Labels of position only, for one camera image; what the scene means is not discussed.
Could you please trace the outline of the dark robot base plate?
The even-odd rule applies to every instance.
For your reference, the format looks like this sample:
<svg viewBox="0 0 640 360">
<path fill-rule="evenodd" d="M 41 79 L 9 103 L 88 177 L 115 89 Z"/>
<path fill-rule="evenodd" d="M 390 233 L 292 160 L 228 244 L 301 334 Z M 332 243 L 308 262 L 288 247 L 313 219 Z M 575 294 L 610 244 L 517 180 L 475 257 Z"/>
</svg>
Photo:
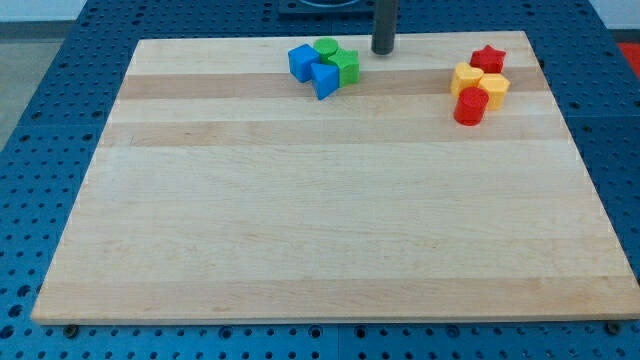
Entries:
<svg viewBox="0 0 640 360">
<path fill-rule="evenodd" d="M 375 0 L 278 0 L 280 15 L 371 13 Z"/>
</svg>

